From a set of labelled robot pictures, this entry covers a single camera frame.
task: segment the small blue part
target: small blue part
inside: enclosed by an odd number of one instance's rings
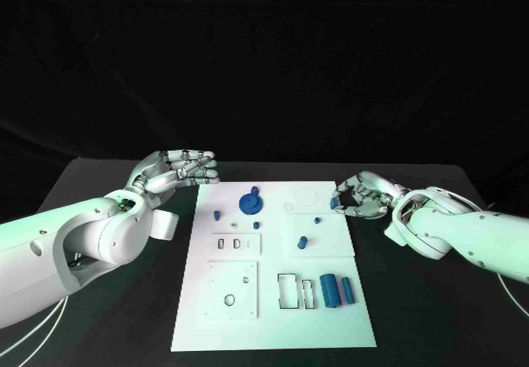
[[[257,214],[262,209],[262,199],[258,194],[259,189],[254,186],[251,188],[251,193],[242,195],[239,200],[239,209],[248,215]]]
[[[333,209],[333,208],[336,208],[337,207],[337,205],[339,205],[339,198],[337,197],[333,197],[332,199],[330,199],[330,208]]]
[[[342,299],[339,297],[339,284],[336,283],[334,274],[323,274],[320,276],[320,283],[326,307],[336,308],[342,304]]]
[[[307,246],[307,237],[303,235],[301,236],[301,238],[300,238],[300,242],[297,243],[297,247],[300,248],[300,249],[304,249],[306,248],[306,246]]]
[[[342,285],[345,286],[345,297],[347,298],[347,303],[355,303],[353,290],[350,289],[349,278],[342,278]]]

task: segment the rectangular hole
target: rectangular hole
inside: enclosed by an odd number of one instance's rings
[[[296,274],[278,274],[278,308],[298,308]]]
[[[306,303],[306,309],[314,309],[314,292],[311,290],[311,281],[301,281],[303,285],[303,301]]]

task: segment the robotic arm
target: robotic arm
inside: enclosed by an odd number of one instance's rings
[[[347,190],[359,206],[339,204]],[[385,234],[401,246],[435,260],[454,248],[474,265],[529,282],[529,219],[483,211],[438,187],[409,190],[368,171],[336,187],[330,206],[365,219],[383,217],[392,209]]]
[[[179,216],[156,208],[177,187],[218,184],[210,151],[156,151],[123,190],[0,225],[0,328],[130,263],[148,236],[172,240]],[[81,254],[66,262],[63,248]]]

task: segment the black table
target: black table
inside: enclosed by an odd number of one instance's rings
[[[74,160],[40,212],[123,188],[136,164]],[[484,205],[457,166],[236,162],[218,166],[223,181],[340,183],[365,170],[412,189],[443,187]],[[496,274],[467,263],[456,251],[434,261],[401,248],[383,235],[389,216],[347,218],[376,348],[170,352],[196,193],[197,187],[179,189],[161,207],[180,216],[174,239],[148,239],[133,263],[69,297],[59,326],[27,366],[528,365],[529,319],[513,306]],[[519,301],[528,302],[529,287],[516,281],[507,286]],[[0,330],[0,351],[49,310]],[[27,357],[52,324],[3,357],[1,366],[17,365]]]

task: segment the black backdrop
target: black backdrop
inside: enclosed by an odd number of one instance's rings
[[[33,213],[74,157],[179,148],[457,164],[487,202],[528,212],[522,8],[19,2],[0,16],[4,220]]]

